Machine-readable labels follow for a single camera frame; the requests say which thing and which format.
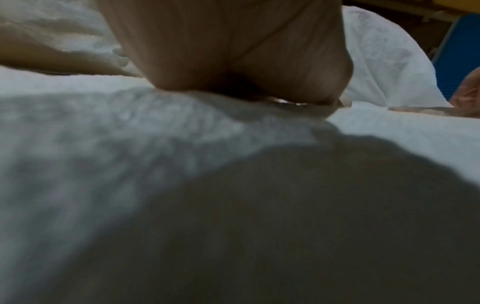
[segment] brown surface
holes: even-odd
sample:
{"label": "brown surface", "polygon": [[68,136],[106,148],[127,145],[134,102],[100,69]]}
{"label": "brown surface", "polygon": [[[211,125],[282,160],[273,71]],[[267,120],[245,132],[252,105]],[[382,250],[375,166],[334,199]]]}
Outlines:
{"label": "brown surface", "polygon": [[[415,0],[403,0],[404,3],[422,3]],[[355,0],[346,0],[343,2],[347,6],[356,6],[379,14],[380,16],[398,24],[409,33],[413,39],[420,45],[421,49],[426,53],[431,53],[433,48],[437,48],[442,42],[445,34],[448,32],[451,23],[430,20],[423,22],[421,16],[414,16],[402,12],[383,9],[375,6],[364,5],[355,2]]]}

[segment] yellow object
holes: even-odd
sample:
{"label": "yellow object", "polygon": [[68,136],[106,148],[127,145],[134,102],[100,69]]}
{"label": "yellow object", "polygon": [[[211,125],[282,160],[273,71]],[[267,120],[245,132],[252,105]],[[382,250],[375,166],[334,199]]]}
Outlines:
{"label": "yellow object", "polygon": [[480,14],[480,0],[433,0],[433,2],[447,8]]}

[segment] crumpled white fabric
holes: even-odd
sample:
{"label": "crumpled white fabric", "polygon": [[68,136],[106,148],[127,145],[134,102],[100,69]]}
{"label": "crumpled white fabric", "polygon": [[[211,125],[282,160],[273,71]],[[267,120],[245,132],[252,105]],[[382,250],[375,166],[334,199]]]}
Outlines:
{"label": "crumpled white fabric", "polygon": [[345,96],[383,107],[451,107],[431,61],[400,26],[356,7],[343,7],[343,22],[354,65]]}
{"label": "crumpled white fabric", "polygon": [[66,74],[141,75],[93,0],[0,0],[0,64]]}

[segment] blue panel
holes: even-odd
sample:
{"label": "blue panel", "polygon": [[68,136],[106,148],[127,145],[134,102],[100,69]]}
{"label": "blue panel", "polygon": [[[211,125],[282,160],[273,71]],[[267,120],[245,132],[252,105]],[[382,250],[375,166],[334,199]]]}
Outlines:
{"label": "blue panel", "polygon": [[448,100],[460,82],[480,67],[480,16],[461,18],[435,63],[438,87]]}

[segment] gray surface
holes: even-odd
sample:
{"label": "gray surface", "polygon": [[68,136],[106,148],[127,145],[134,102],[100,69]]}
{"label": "gray surface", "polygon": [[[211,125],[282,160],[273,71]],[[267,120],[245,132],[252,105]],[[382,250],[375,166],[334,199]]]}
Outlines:
{"label": "gray surface", "polygon": [[1,100],[0,302],[478,303],[478,189],[325,115]]}

